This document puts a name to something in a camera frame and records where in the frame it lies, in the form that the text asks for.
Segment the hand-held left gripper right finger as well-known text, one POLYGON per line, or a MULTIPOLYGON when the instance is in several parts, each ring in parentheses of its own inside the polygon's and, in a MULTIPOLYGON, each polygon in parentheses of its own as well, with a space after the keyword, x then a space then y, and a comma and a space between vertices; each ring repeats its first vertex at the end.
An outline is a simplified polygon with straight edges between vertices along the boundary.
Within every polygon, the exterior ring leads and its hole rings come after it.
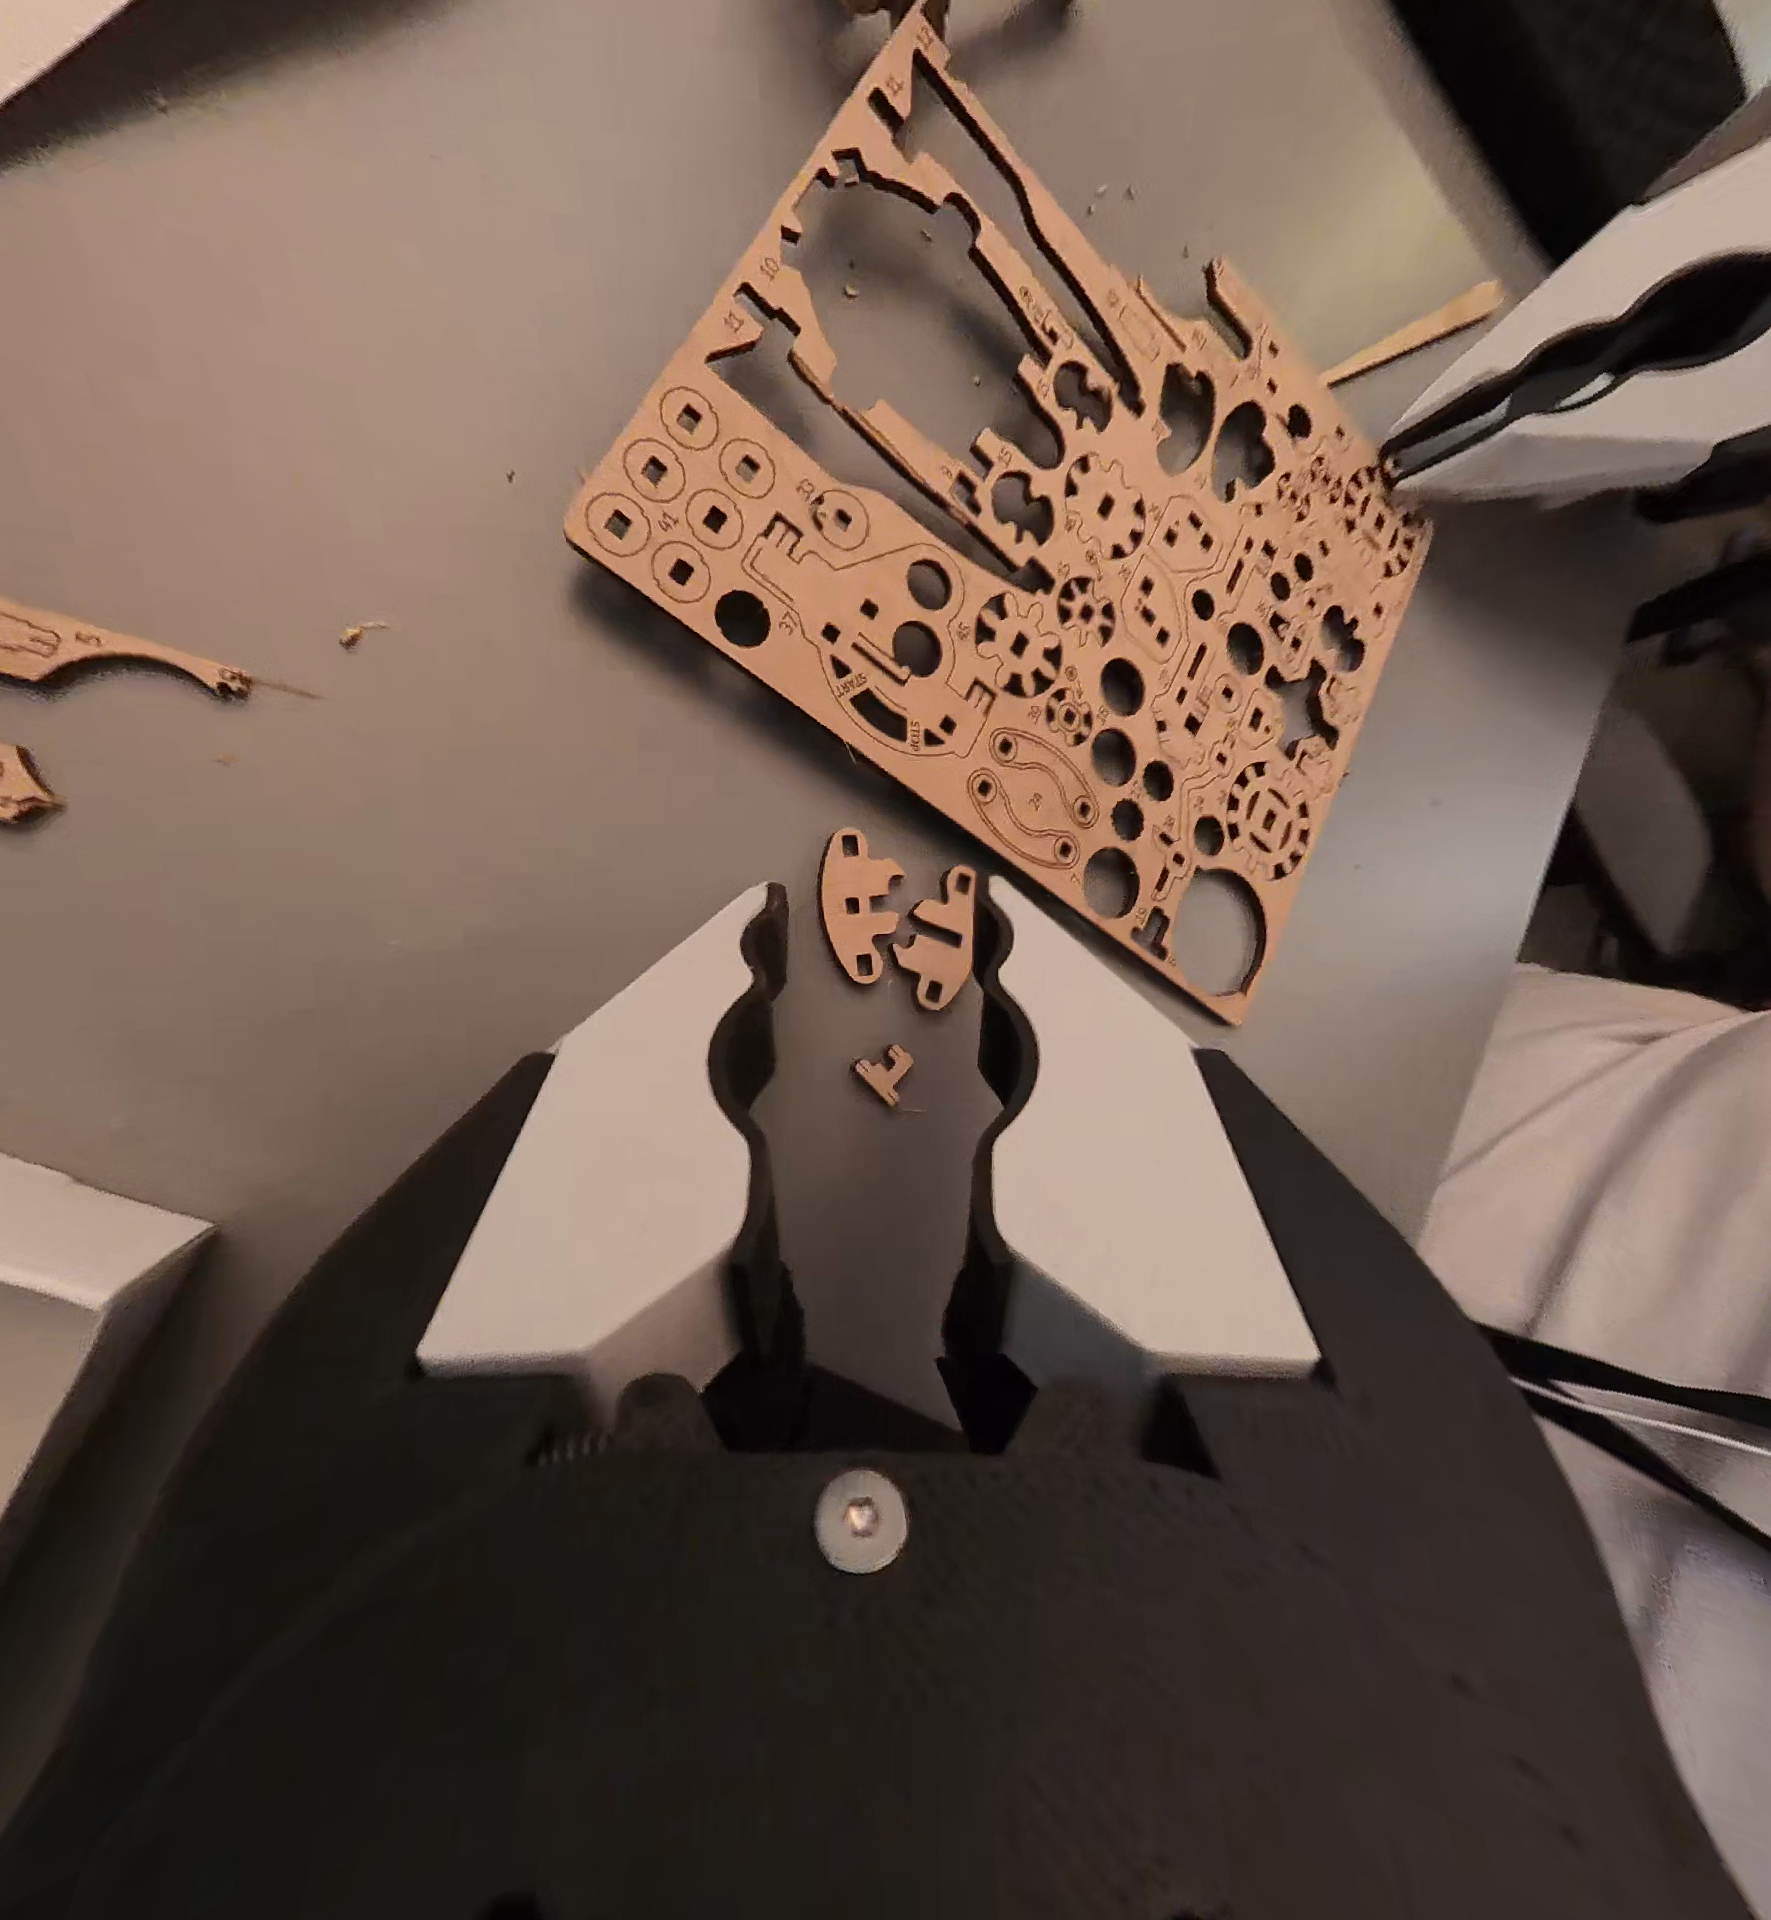
POLYGON ((970 972, 994 1116, 944 1305, 968 1445, 1006 1453, 1052 1385, 1154 1430, 1178 1382, 1313 1382, 1323 1348, 1180 1025, 1001 879, 970 972))

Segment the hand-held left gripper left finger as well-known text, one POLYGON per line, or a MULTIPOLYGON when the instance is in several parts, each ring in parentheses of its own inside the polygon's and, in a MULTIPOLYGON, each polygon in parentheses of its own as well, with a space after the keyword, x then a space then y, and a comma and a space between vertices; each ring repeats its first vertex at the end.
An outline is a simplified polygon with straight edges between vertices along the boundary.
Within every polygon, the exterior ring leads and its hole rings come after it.
POLYGON ((780 881, 746 891, 550 1051, 416 1340, 423 1376, 550 1374, 607 1417, 672 1374, 788 1422, 802 1309, 756 1123, 788 921, 780 881))

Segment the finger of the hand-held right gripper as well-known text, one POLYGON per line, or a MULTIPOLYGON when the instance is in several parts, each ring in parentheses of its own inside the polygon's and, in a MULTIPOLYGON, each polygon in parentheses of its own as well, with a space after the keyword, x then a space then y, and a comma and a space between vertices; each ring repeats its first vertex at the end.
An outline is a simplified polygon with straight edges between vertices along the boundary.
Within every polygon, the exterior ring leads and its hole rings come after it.
POLYGON ((1771 129, 1698 159, 1615 213, 1469 343, 1397 423, 1383 448, 1595 393, 1634 372, 1713 364, 1771 324, 1771 129))
POLYGON ((1771 324, 1708 364, 1590 385, 1539 415, 1422 435, 1383 453, 1392 483, 1416 505, 1565 505, 1683 483, 1742 497, 1751 467, 1771 471, 1771 324))

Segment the notched wooden model part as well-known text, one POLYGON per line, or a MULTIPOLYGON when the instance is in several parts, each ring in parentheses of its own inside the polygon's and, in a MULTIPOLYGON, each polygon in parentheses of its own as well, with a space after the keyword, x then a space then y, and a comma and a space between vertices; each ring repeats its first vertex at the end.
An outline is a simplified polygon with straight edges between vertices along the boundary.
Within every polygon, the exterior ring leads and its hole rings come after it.
POLYGON ((938 1016, 957 1004, 975 968, 975 868, 946 868, 937 894, 919 898, 893 942, 893 964, 911 977, 919 1012, 938 1016))

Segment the oval wooden model part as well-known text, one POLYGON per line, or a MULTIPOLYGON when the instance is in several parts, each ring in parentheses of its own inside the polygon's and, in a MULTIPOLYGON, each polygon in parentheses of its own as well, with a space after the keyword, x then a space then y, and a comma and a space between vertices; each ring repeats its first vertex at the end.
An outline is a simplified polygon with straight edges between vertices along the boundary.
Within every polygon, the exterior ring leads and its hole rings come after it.
POLYGON ((901 926, 893 891, 901 868, 875 856, 863 827, 833 827, 820 868, 820 921, 837 972, 853 986, 880 983, 884 947, 901 926))

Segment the laser-cut wooden parts sheet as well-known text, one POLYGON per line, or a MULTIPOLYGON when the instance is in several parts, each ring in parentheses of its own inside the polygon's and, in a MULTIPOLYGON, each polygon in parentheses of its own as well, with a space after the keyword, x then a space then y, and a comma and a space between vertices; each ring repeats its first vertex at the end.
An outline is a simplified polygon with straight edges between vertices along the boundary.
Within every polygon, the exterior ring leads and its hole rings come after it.
POLYGON ((1231 260, 1180 317, 893 30, 564 537, 1214 1019, 1249 1016, 1433 527, 1231 260), (814 196, 968 225, 1050 462, 837 393, 814 196))

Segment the black fabric chair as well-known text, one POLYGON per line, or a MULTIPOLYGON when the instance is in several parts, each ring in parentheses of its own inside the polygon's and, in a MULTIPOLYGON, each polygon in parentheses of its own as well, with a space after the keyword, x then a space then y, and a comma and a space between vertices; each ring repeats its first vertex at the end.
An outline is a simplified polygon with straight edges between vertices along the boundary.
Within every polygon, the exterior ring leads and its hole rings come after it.
POLYGON ((1544 260, 1634 207, 1746 98, 1715 4, 1392 4, 1544 260))

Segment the thin wooden stick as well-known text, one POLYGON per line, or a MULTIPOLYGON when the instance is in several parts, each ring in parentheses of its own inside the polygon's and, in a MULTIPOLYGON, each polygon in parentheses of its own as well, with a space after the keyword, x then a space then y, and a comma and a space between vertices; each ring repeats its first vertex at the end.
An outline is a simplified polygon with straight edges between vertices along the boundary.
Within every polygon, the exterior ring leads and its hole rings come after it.
POLYGON ((1343 385, 1343 383, 1352 383, 1378 368, 1390 368, 1390 364, 1401 364, 1416 351, 1426 351, 1426 346, 1435 346, 1457 333, 1486 324, 1495 312, 1503 312, 1503 306, 1507 306, 1507 284, 1496 278, 1486 278, 1486 282, 1469 284, 1465 291, 1443 301, 1438 307, 1392 329, 1378 343, 1352 351, 1336 368, 1323 372, 1323 383, 1343 385))

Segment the person's white shirt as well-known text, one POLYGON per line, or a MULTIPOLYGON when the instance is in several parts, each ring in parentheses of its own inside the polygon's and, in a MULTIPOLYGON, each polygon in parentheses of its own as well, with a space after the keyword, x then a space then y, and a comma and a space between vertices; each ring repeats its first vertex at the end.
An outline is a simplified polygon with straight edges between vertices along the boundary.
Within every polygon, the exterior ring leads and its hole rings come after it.
MULTIPOLYGON (((1771 1397, 1771 1012, 1512 972, 1420 1257, 1495 1331, 1771 1397)), ((1771 1917, 1771 1555, 1581 1437, 1548 1440, 1673 1761, 1771 1917)))

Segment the white shallow tray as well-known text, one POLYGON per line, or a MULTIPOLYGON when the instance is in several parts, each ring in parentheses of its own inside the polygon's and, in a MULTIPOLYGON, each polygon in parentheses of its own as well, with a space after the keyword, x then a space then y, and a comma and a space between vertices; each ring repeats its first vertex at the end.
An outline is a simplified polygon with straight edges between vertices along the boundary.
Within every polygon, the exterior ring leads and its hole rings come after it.
POLYGON ((0 1153, 0 1583, 214 1227, 0 1153))

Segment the long wooden sheet fragment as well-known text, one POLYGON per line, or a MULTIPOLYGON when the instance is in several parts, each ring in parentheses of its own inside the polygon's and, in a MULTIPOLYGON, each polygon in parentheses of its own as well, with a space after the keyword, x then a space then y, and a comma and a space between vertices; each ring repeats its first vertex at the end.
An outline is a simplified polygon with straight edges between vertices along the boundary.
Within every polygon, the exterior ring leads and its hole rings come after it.
POLYGON ((219 700, 254 696, 254 679, 243 669, 101 627, 80 617, 26 609, 0 592, 0 679, 49 682, 85 663, 150 663, 202 682, 219 700))

